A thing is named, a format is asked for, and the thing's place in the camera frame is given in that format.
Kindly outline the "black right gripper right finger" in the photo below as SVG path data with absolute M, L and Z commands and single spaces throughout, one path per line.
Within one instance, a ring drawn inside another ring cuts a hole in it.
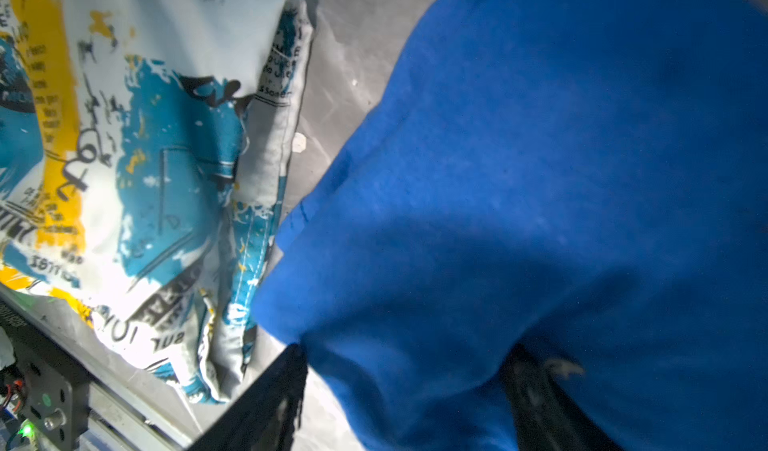
M 516 345 L 501 366 L 520 450 L 618 450 L 620 447 L 566 395 L 560 379 L 585 374 L 560 357 L 539 361 Z

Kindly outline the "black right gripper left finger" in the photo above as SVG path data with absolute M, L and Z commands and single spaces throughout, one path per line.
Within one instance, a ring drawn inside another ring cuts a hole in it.
M 188 449 L 289 451 L 301 424 L 307 374 L 304 350 L 289 345 Z

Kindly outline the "blue t-shirt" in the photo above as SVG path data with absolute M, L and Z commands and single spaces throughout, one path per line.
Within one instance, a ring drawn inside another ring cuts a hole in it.
M 255 321 L 369 450 L 514 450 L 502 364 L 625 450 L 767 446 L 767 15 L 438 0 Z

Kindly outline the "white yellow teal printed garment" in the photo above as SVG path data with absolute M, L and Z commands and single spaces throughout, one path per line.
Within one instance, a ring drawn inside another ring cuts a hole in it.
M 1 0 L 1 282 L 192 403 L 251 354 L 305 0 Z

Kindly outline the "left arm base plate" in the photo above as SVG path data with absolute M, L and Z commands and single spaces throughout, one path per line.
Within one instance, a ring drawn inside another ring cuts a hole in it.
M 88 427 L 90 375 L 68 353 L 9 306 L 1 306 L 23 382 L 21 416 L 57 450 L 76 450 Z

